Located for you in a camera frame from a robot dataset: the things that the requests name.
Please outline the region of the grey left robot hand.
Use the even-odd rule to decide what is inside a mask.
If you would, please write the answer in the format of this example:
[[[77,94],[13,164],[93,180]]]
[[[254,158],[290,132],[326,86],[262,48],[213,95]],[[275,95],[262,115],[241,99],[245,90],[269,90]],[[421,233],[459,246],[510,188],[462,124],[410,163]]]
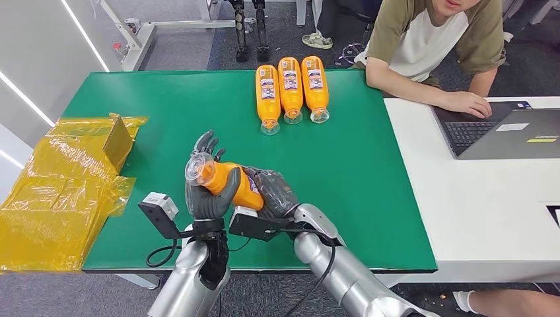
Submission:
[[[219,139],[213,137],[213,130],[202,134],[193,146],[190,158],[199,153],[213,154]],[[217,195],[213,195],[206,187],[185,184],[185,198],[192,218],[196,221],[222,219],[229,209],[240,185],[241,169],[233,168],[227,177],[226,186]]]

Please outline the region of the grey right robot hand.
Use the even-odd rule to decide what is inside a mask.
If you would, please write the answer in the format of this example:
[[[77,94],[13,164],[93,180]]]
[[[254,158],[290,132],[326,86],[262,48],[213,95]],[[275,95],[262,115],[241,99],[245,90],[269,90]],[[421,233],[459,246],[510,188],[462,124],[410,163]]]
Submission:
[[[253,166],[243,166],[242,169],[254,181],[263,198],[263,207],[258,212],[260,217],[284,218],[299,205],[297,196],[280,173]]]

